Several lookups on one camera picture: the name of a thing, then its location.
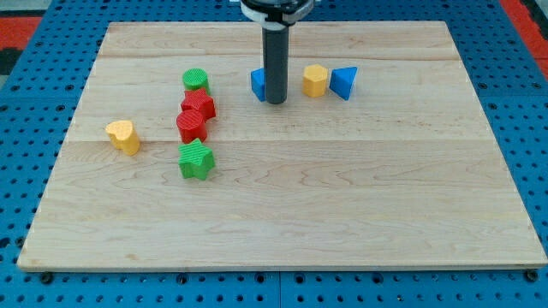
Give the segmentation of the black white robot end flange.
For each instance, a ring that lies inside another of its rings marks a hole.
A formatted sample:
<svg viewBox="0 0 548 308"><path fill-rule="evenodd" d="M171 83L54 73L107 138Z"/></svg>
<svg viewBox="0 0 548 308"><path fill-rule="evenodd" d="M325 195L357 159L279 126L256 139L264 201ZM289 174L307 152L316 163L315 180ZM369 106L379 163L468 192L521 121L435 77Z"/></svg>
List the black white robot end flange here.
<svg viewBox="0 0 548 308"><path fill-rule="evenodd" d="M314 0L241 0L241 12L270 31L281 31L304 19Z"/></svg>

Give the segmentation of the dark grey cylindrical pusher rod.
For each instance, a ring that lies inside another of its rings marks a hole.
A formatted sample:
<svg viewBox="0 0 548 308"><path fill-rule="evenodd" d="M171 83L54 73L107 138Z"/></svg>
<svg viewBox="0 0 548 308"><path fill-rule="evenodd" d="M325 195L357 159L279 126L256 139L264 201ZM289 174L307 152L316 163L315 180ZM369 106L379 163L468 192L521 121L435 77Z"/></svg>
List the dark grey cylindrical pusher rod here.
<svg viewBox="0 0 548 308"><path fill-rule="evenodd" d="M282 104L287 99L289 29L262 30L265 100Z"/></svg>

